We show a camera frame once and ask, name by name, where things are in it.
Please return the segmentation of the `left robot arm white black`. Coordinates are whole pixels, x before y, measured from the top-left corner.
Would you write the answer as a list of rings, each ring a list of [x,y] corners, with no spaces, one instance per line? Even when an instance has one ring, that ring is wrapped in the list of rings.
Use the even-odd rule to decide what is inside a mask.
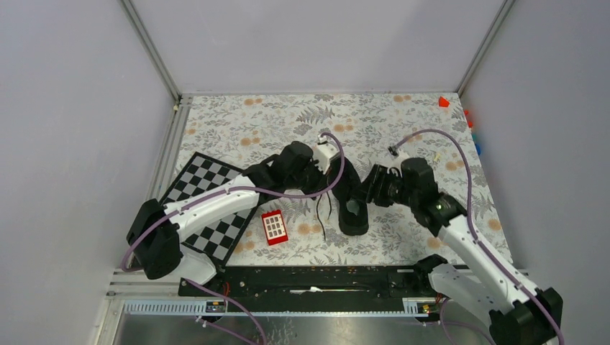
[[[144,202],[127,236],[126,257],[134,257],[149,280],[190,280],[205,295],[217,294],[223,277],[208,254],[183,245],[191,235],[222,218],[277,198],[314,198],[333,189],[345,168],[345,152],[329,133],[310,147],[292,142],[280,154],[251,165],[234,179],[200,195],[166,205]]]

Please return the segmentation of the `black sneaker shoe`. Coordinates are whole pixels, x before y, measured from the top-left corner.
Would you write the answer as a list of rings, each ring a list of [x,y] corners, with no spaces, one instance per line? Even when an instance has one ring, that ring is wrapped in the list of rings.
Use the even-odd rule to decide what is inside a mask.
[[[344,170],[339,182],[333,187],[332,194],[337,200],[340,231],[348,236],[362,236],[369,229],[367,204],[353,197],[353,192],[360,184],[357,170],[345,159]]]

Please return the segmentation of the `black shoelace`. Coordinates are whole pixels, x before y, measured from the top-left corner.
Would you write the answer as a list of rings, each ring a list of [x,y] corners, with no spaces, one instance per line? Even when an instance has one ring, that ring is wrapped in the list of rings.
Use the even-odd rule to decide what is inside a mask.
[[[319,226],[320,233],[322,234],[322,241],[327,240],[326,223],[332,215],[333,205],[332,198],[329,192],[326,192],[316,197],[315,204],[315,216],[317,225]]]

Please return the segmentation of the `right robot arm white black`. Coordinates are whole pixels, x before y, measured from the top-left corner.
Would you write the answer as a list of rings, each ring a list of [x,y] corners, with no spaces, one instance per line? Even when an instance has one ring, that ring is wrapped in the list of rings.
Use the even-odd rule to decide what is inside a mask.
[[[380,207],[408,207],[416,222],[451,248],[473,274],[464,277],[441,257],[430,256],[412,277],[417,293],[437,292],[456,302],[488,327],[496,344],[564,344],[558,292],[538,288],[501,257],[460,202],[440,191],[425,159],[408,158],[400,168],[374,165],[350,195]]]

